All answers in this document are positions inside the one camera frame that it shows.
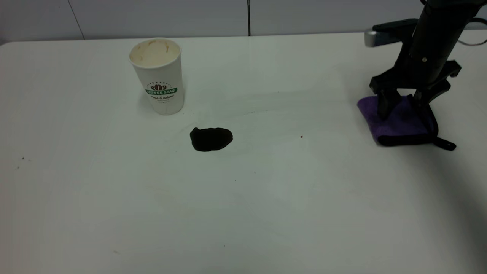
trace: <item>dark liquid stain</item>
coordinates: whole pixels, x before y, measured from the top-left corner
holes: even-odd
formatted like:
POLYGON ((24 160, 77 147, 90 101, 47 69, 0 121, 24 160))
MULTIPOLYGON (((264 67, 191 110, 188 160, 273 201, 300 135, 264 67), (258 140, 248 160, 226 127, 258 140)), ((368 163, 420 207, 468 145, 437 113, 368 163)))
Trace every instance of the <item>dark liquid stain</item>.
POLYGON ((189 137, 197 151, 220 150, 233 140, 232 132, 224 128, 194 128, 189 137))

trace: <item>green label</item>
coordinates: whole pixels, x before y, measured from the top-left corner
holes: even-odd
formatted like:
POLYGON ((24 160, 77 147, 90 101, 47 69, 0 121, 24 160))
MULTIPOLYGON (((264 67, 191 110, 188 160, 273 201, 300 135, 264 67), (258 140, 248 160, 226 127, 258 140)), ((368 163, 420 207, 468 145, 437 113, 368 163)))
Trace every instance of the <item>green label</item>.
POLYGON ((150 95, 166 95, 166 94, 176 93, 178 91, 178 88, 172 88, 172 89, 167 89, 167 90, 149 90, 149 89, 146 89, 146 91, 150 95))

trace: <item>purple cloth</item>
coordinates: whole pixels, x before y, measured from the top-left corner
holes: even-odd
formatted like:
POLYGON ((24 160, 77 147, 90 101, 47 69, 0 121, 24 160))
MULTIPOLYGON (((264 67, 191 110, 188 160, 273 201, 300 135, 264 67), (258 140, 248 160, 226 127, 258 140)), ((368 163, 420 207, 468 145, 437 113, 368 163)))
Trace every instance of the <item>purple cloth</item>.
POLYGON ((358 101, 357 106, 369 124, 376 142, 378 142, 379 136, 407 136, 428 133, 406 96, 402 97, 402 101, 393 109, 385 121, 377 115, 377 96, 362 98, 358 101))

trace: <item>cup logo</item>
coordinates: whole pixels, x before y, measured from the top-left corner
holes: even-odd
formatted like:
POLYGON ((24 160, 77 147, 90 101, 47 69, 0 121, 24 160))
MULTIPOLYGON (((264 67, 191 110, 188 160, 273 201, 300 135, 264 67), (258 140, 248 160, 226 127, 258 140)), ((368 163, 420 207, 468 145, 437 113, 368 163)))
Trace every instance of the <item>cup logo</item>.
POLYGON ((173 88, 171 84, 166 82, 151 82, 146 86, 146 92, 150 95, 166 95, 177 91, 177 87, 173 88))
POLYGON ((164 85, 164 86, 154 85, 154 86, 150 86, 150 88, 153 90, 166 90, 168 88, 168 86, 166 86, 166 85, 164 85))

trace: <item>purple microfiber towel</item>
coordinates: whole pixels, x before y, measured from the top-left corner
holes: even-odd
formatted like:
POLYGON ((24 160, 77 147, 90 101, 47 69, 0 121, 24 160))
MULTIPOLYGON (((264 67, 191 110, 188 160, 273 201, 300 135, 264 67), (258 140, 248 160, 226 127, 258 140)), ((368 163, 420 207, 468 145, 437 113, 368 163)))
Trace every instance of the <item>purple microfiber towel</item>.
POLYGON ((377 114, 377 96, 362 98, 358 101, 357 106, 369 124, 374 140, 382 145, 391 145, 381 142, 383 137, 428 134, 428 130, 406 96, 402 97, 401 102, 393 109, 386 120, 382 120, 377 114))
POLYGON ((377 105, 376 96, 362 98, 357 103, 377 143, 384 146, 433 143, 449 151, 456 148, 454 143, 438 137, 438 124, 428 105, 421 109, 413 107, 415 103, 412 95, 403 96, 386 120, 382 120, 377 114, 377 105))

